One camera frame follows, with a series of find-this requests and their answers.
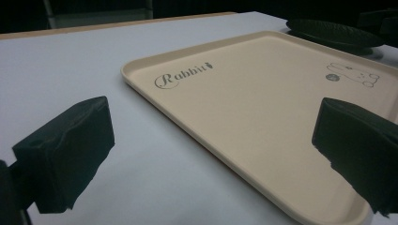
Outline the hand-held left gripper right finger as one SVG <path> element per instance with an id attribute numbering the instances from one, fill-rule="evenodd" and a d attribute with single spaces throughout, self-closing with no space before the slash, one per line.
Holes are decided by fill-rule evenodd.
<path id="1" fill-rule="evenodd" d="M 398 125 L 358 105 L 325 97 L 312 144 L 374 212 L 398 214 Z"/>

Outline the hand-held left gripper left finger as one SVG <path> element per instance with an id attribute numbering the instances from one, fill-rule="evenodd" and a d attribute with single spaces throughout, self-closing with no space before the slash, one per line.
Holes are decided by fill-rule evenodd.
<path id="1" fill-rule="evenodd" d="M 12 147 L 18 205 L 41 214 L 71 209 L 114 145 L 106 97 L 71 106 Z"/>

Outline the beige plastic tray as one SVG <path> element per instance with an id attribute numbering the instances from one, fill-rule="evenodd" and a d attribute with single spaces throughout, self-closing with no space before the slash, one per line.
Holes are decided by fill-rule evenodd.
<path id="1" fill-rule="evenodd" d="M 366 225 L 369 204 L 312 144 L 321 101 L 398 122 L 398 68 L 279 32 L 131 61 L 125 81 L 303 225 Z"/>

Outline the black round dish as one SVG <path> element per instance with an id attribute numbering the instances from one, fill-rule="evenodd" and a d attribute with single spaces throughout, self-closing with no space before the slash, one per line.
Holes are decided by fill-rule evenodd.
<path id="1" fill-rule="evenodd" d="M 372 54 L 373 48 L 384 44 L 381 37 L 335 22 L 293 19 L 287 21 L 286 26 L 295 37 L 357 55 Z"/>

